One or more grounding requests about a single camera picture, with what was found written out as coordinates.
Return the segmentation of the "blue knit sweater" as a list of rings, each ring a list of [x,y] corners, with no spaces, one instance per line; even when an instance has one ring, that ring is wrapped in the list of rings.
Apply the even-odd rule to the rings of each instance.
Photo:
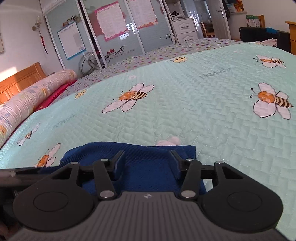
[[[59,167],[70,162],[91,166],[94,161],[111,159],[119,150],[125,153],[121,177],[112,184],[117,193],[122,191],[165,192],[180,191],[177,167],[170,161],[169,151],[174,150],[182,159],[196,157],[195,146],[139,146],[125,143],[93,142],[65,153]]]

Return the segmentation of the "white clothes on chair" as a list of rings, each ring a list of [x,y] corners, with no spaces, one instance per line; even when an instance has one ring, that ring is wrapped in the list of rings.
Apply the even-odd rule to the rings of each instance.
[[[278,46],[278,42],[277,39],[267,39],[264,41],[255,41],[255,44],[257,45],[263,45],[263,46],[272,46],[272,47],[277,47]]]

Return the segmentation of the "rolled floral duvet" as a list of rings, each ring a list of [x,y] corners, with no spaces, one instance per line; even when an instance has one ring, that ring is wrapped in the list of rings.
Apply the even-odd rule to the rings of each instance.
[[[77,79],[74,70],[65,69],[49,75],[1,104],[1,146],[34,109],[59,87]]]

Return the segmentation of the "mint bee-print quilt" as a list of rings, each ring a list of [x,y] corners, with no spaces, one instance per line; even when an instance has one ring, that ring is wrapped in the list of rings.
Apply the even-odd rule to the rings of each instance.
[[[290,116],[261,118],[261,87],[286,96]],[[1,147],[1,168],[55,165],[90,142],[153,146],[178,138],[203,164],[224,161],[276,192],[278,229],[295,239],[295,56],[240,43],[159,61],[106,78],[31,114]]]

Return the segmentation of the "red pillow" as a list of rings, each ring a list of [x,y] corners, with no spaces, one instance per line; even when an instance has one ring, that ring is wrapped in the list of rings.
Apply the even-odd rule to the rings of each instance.
[[[66,83],[61,85],[57,90],[55,90],[48,98],[46,98],[38,107],[34,109],[35,111],[39,111],[41,109],[47,108],[57,97],[59,97],[69,86],[74,84],[77,80],[74,80],[70,83]]]

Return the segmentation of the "wooden headboard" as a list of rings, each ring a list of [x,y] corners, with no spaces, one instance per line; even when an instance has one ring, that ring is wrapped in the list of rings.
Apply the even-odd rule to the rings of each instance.
[[[46,77],[39,62],[1,81],[0,103],[9,101],[13,96]]]

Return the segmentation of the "white electric fan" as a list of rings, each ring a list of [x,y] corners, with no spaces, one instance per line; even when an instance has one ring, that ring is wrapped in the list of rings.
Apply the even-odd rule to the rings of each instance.
[[[79,70],[82,75],[91,74],[94,70],[100,70],[99,62],[93,52],[83,52],[79,61]]]

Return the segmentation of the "sliding glass wardrobe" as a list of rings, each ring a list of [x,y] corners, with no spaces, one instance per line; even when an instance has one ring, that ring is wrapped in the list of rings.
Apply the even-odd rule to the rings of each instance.
[[[164,1],[40,1],[64,69],[78,75],[83,52],[100,69],[175,43]]]

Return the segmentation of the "white drawer cabinet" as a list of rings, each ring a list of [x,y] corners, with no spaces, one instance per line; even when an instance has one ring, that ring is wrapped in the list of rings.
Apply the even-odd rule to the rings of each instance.
[[[198,33],[193,18],[174,20],[172,24],[178,43],[198,39]]]

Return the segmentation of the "black sofa chair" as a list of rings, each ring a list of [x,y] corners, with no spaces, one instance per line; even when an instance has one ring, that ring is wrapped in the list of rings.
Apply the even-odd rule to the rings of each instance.
[[[239,28],[240,39],[243,42],[256,42],[266,41],[268,39],[276,39],[277,47],[286,52],[291,53],[290,33],[275,30],[272,28],[252,28],[241,27]]]

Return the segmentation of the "white door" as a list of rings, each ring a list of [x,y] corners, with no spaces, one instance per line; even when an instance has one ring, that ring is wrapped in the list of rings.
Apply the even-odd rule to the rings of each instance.
[[[208,0],[208,8],[217,38],[231,39],[228,20],[222,0]]]

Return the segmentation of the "green white box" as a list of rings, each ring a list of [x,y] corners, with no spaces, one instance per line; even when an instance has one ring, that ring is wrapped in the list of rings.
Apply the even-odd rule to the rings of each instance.
[[[260,28],[261,22],[259,16],[246,15],[247,27]]]

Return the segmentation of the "wooden desk with drawers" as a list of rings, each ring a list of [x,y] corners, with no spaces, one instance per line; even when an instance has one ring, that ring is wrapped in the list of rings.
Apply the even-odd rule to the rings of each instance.
[[[296,55],[296,22],[286,21],[290,30],[291,53]]]

